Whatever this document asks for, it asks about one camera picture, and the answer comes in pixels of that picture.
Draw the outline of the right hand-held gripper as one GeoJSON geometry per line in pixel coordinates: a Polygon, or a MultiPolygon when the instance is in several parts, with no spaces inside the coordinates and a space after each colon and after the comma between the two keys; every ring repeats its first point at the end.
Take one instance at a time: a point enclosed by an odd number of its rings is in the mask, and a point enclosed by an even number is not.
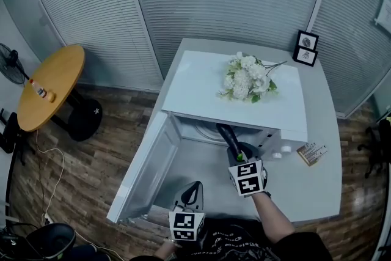
{"type": "Polygon", "coordinates": [[[228,172],[239,196],[261,193],[266,186],[266,169],[260,160],[257,147],[246,142],[239,142],[241,151],[248,162],[237,161],[231,148],[227,148],[228,172]]]}

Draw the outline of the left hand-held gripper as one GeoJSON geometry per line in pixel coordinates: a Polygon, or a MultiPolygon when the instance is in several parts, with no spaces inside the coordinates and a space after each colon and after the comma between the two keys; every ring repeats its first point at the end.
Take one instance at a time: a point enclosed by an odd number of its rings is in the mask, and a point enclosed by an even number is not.
{"type": "Polygon", "coordinates": [[[203,184],[194,181],[185,185],[175,195],[175,207],[169,212],[171,239],[197,241],[205,222],[205,214],[190,208],[203,209],[203,184]]]}

